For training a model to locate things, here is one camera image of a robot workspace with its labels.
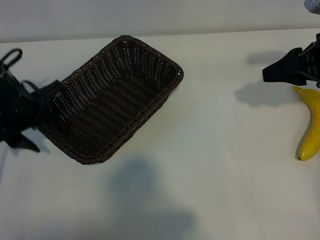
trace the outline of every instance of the banana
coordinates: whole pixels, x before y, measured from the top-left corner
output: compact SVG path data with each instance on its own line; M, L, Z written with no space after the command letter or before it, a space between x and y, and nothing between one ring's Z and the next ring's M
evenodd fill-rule
M320 149L320 92L298 86L294 86L293 90L301 96L312 113L311 127L298 152L298 159L307 161Z

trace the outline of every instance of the wicker basket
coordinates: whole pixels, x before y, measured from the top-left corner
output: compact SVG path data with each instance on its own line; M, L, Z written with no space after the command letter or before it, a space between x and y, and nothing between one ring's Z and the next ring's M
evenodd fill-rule
M183 75L157 50L121 36L62 81L66 90L54 100L61 130L39 130L79 163L103 163L162 106Z

